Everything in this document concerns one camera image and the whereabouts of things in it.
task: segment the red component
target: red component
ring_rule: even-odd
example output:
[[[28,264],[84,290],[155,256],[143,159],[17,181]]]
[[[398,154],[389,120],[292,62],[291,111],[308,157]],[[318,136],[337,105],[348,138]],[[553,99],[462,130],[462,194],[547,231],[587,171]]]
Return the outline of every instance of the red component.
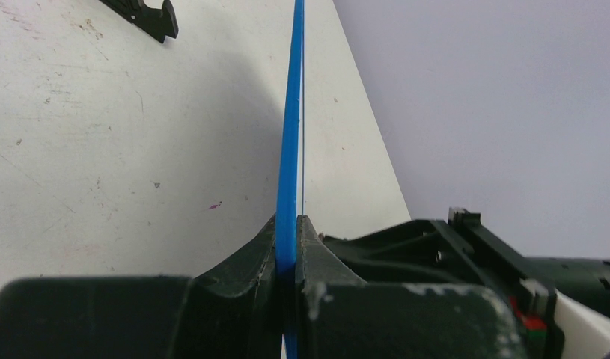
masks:
[[[545,322],[543,322],[543,320],[541,318],[538,318],[537,316],[523,316],[521,317],[521,320],[528,331],[547,330],[547,324],[545,324]]]
[[[510,304],[512,305],[512,310],[516,314],[518,319],[521,319],[521,322],[525,326],[528,331],[546,331],[547,324],[543,322],[541,318],[538,316],[525,316],[519,310],[518,304],[516,302],[516,297],[509,297]]]

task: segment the white plastic part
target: white plastic part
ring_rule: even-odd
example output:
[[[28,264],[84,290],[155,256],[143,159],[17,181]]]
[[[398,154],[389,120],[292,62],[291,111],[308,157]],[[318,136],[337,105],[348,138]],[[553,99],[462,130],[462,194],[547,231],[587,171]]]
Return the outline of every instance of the white plastic part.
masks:
[[[561,359],[602,358],[610,352],[610,319],[556,291],[554,320],[564,332]]]

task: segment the blue saw blade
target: blue saw blade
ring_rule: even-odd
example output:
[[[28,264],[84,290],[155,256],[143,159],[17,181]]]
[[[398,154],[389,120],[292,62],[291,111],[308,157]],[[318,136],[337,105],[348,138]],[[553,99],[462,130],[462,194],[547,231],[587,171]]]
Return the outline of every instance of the blue saw blade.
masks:
[[[294,269],[296,266],[296,196],[298,186],[298,145],[302,89],[302,56],[304,48],[305,1],[296,0],[293,11],[293,28],[287,94],[283,122],[281,164],[278,171],[278,200],[276,204],[275,255],[278,280],[284,288],[284,340],[289,359],[297,353],[295,307],[293,307]]]

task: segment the stain on surface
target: stain on surface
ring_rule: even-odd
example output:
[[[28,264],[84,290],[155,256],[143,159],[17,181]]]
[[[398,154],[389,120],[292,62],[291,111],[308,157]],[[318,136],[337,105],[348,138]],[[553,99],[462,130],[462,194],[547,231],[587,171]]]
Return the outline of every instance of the stain on surface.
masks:
[[[40,32],[36,31],[34,26],[18,11],[16,5],[11,4],[11,1],[0,0],[0,9],[5,15],[12,16],[9,20],[17,22],[22,30],[40,34]]]
[[[66,19],[67,17],[71,17],[71,16],[67,16],[67,15],[63,14],[63,15],[62,15],[62,17]],[[76,27],[80,28],[80,30],[82,30],[82,31],[86,31],[86,32],[88,32],[89,34],[91,34],[91,35],[95,36],[95,39],[96,39],[96,40],[99,40],[99,39],[103,39],[103,38],[104,38],[104,34],[102,34],[101,32],[99,32],[99,31],[98,31],[98,30],[97,30],[97,29],[96,29],[96,28],[95,28],[95,27],[94,27],[94,26],[91,24],[91,19],[86,19],[86,20],[85,20],[85,24],[86,24],[86,25],[80,25],[80,24],[76,23],[74,19],[69,19],[69,20],[71,21],[71,25],[72,25],[72,26],[76,26]]]
[[[217,204],[213,204],[212,206],[209,206],[207,209],[211,210],[211,209],[217,209],[219,208],[221,205],[223,204],[223,202],[219,201]]]

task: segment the scratched white surface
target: scratched white surface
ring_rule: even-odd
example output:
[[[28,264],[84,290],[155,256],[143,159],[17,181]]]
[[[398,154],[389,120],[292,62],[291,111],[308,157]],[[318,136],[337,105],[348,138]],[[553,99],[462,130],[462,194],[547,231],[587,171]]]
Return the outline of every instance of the scratched white surface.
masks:
[[[97,0],[0,0],[0,287],[198,275],[274,212],[293,2],[174,6],[161,45]],[[339,236],[405,221],[331,0],[306,31],[305,212]]]

